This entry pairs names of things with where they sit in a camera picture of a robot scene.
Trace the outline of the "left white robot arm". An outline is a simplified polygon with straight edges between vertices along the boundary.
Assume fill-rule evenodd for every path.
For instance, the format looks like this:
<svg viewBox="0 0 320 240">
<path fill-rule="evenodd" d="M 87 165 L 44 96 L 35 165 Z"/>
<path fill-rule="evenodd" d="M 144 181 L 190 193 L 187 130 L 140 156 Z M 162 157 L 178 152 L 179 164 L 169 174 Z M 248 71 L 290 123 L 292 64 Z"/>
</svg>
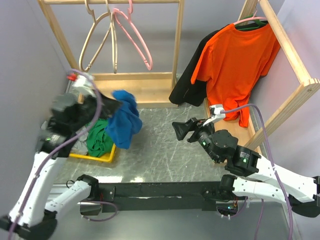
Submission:
<svg viewBox="0 0 320 240">
<path fill-rule="evenodd" d="M 82 103 L 72 93 L 57 96 L 51 117 L 40 132 L 34 162 L 24 189 L 13 209 L 0 218 L 0 227 L 25 240 L 48 240 L 58 220 L 78 202 L 102 199 L 99 181 L 83 174 L 64 193 L 48 201 L 57 174 L 78 140 L 76 133 L 99 117 L 111 117 L 122 103 L 118 100 L 87 95 Z"/>
</svg>

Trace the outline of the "blue tank top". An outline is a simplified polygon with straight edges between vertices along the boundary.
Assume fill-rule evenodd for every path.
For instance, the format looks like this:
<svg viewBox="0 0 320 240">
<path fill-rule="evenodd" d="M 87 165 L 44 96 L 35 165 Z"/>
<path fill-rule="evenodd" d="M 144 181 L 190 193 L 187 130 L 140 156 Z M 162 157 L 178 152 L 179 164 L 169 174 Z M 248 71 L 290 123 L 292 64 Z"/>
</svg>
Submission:
<svg viewBox="0 0 320 240">
<path fill-rule="evenodd" d="M 133 136 L 142 129 L 143 122 L 134 95 L 125 90 L 115 90 L 112 96 L 122 105 L 108 119 L 108 125 L 104 130 L 116 147 L 127 150 L 131 146 Z"/>
</svg>

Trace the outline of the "yellow plastic tray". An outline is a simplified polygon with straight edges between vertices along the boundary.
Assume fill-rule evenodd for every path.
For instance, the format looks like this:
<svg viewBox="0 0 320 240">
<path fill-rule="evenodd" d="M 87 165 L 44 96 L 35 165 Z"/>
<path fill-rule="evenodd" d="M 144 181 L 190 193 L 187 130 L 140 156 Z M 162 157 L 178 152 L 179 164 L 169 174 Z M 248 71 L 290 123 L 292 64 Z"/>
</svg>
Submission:
<svg viewBox="0 0 320 240">
<path fill-rule="evenodd" d="M 77 159 L 84 159 L 84 160 L 90 160 L 90 161 L 97 161 L 97 162 L 102 162 L 102 163 L 112 163 L 114 156 L 116 153 L 116 145 L 113 144 L 111 152 L 108 152 L 101 157 L 93 157 L 89 155 L 81 155 L 81 154 L 75 154 L 75 153 L 70 153 L 69 157 L 70 158 L 77 158 Z"/>
</svg>

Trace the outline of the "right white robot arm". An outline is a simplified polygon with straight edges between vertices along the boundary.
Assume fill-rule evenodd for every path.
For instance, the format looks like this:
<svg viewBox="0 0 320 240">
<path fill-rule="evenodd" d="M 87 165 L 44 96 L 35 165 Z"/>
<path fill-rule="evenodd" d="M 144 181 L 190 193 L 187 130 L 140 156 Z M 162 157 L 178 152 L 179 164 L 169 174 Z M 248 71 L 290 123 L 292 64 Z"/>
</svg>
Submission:
<svg viewBox="0 0 320 240">
<path fill-rule="evenodd" d="M 272 163 L 259 153 L 240 146 L 226 129 L 215 130 L 204 119 L 173 122 L 176 138 L 182 141 L 188 133 L 189 143 L 197 142 L 215 163 L 226 162 L 224 174 L 210 195 L 216 200 L 235 197 L 260 198 L 289 204 L 294 213 L 315 218 L 320 214 L 320 178 L 306 177 Z"/>
</svg>

